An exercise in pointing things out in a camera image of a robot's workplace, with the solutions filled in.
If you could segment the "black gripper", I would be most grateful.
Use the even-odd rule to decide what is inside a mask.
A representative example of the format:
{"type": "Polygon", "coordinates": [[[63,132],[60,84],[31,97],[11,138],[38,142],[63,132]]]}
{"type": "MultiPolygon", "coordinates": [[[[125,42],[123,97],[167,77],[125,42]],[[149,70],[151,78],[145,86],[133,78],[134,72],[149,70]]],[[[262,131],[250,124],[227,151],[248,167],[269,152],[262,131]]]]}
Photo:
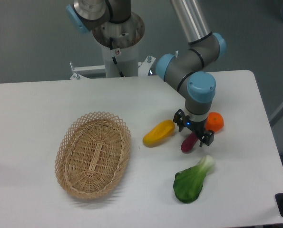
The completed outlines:
{"type": "Polygon", "coordinates": [[[205,130],[205,123],[208,118],[208,113],[196,115],[192,113],[184,113],[179,109],[173,118],[173,122],[178,126],[178,131],[181,132],[184,128],[194,132],[200,139],[200,147],[203,145],[210,146],[214,141],[215,133],[212,130],[205,130]]]}

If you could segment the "grey robot arm, blue caps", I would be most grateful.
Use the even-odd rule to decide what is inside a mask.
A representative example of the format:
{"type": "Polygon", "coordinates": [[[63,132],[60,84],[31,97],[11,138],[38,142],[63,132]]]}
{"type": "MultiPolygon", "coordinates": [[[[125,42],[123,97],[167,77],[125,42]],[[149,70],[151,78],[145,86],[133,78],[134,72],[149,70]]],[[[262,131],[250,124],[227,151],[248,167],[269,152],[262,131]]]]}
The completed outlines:
{"type": "MultiPolygon", "coordinates": [[[[156,64],[156,73],[184,99],[185,109],[173,118],[179,130],[189,129],[202,145],[214,140],[214,130],[207,130],[209,110],[215,96],[215,78],[204,68],[226,51],[226,41],[213,33],[196,0],[173,0],[189,45],[183,56],[166,54],[156,64]]],[[[66,7],[72,24],[80,33],[91,32],[101,45],[107,77],[141,74],[137,45],[145,33],[143,20],[131,10],[128,0],[76,0],[66,7]]]]}

